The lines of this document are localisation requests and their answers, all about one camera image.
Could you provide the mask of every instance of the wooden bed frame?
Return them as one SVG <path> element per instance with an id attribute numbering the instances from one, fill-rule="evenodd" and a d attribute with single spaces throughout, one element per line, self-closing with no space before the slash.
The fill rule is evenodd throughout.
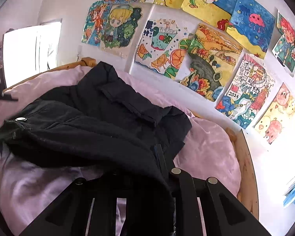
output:
<path id="1" fill-rule="evenodd" d="M 89 67 L 95 67 L 96 66 L 96 60 L 90 57 L 82 58 L 79 62 L 74 62 L 71 64 L 63 65 L 60 67 L 56 67 L 54 69 L 48 70 L 47 72 L 52 71 L 59 71 L 59 70 L 67 70 L 71 68 L 75 68 L 78 65 L 80 66 L 89 66 Z M 36 78 L 38 75 L 34 75 L 28 79 L 25 79 L 7 89 L 10 90 L 13 87 L 27 82 L 29 80 L 32 80 Z M 193 113 L 196 117 L 203 118 L 200 115 Z M 254 173 L 254 167 L 252 163 L 252 159 L 250 156 L 250 151 L 244 136 L 244 132 L 241 130 L 238 134 L 235 134 L 231 129 L 227 128 L 225 129 L 226 133 L 228 134 L 235 153 L 236 157 L 239 163 L 240 172 L 241 172 L 241 184 L 240 189 L 237 194 L 237 199 L 254 215 L 256 219 L 259 219 L 259 200 L 258 200 L 258 190 L 257 190 L 257 181 L 256 176 Z"/>

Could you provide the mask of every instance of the pink bedding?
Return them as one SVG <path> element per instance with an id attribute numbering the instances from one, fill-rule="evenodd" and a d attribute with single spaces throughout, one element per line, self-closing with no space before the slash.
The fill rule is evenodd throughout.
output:
<path id="1" fill-rule="evenodd" d="M 78 66 L 70 70 L 47 72 L 8 90 L 13 98 L 18 98 L 18 102 L 0 100 L 0 126 L 5 119 L 21 111 L 48 90 L 76 85 L 90 69 Z M 175 166 L 193 177 L 207 179 L 214 176 L 236 196 L 241 174 L 233 146 L 225 131 L 213 122 L 195 118 L 183 105 L 128 73 L 117 73 L 153 104 L 161 107 L 173 105 L 189 116 L 193 127 L 185 138 L 185 146 L 174 159 Z M 12 233 L 19 235 L 74 179 L 94 179 L 102 173 L 95 166 L 43 169 L 15 157 L 4 146 L 0 159 L 0 210 Z M 122 201 L 118 202 L 117 219 L 120 223 L 117 223 L 116 235 L 119 235 L 123 223 L 124 206 Z"/>

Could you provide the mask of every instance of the pink bed sheet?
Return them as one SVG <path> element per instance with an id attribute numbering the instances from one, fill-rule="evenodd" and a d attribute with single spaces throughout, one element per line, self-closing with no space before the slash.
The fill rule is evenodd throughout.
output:
<path id="1" fill-rule="evenodd" d="M 20 84 L 8 92 L 18 102 L 0 100 L 0 126 L 3 121 L 21 111 L 36 98 L 59 86 L 76 85 L 91 68 L 46 72 L 33 80 Z M 214 176 L 236 196 L 241 174 L 233 146 L 225 131 L 217 124 L 194 117 L 190 110 L 160 90 L 135 79 L 126 72 L 117 71 L 119 77 L 153 104 L 176 106 L 188 115 L 192 129 L 185 146 L 175 157 L 175 166 L 193 177 L 207 179 Z M 11 154 L 4 146 L 0 159 L 0 210 L 14 235 L 19 235 L 74 179 L 94 179 L 102 175 L 98 167 L 44 169 Z M 117 207 L 116 235 L 119 235 L 125 204 Z"/>

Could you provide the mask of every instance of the jellyfish drawing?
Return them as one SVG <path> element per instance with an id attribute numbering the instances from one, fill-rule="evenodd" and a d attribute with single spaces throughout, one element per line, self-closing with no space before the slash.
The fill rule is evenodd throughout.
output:
<path id="1" fill-rule="evenodd" d="M 250 21 L 250 24 L 249 24 L 250 27 L 253 26 L 254 30 L 256 30 L 256 26 L 258 25 L 259 26 L 258 33 L 260 33 L 260 29 L 261 29 L 262 33 L 265 33 L 265 29 L 264 29 L 265 24 L 264 24 L 263 19 L 261 18 L 260 15 L 255 14 L 255 13 L 250 14 L 249 21 Z"/>

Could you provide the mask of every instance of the black clothing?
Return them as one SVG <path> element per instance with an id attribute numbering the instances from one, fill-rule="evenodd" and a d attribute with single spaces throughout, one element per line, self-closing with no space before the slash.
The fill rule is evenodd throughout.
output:
<path id="1" fill-rule="evenodd" d="M 134 228 L 129 235 L 142 235 L 147 226 L 149 234 L 165 236 L 173 229 L 174 207 L 154 147 L 161 144 L 173 159 L 190 129 L 178 108 L 153 105 L 100 62 L 76 86 L 54 88 L 6 120 L 0 141 L 41 167 L 110 162 L 132 173 L 137 194 L 129 200 L 135 209 L 127 219 Z"/>

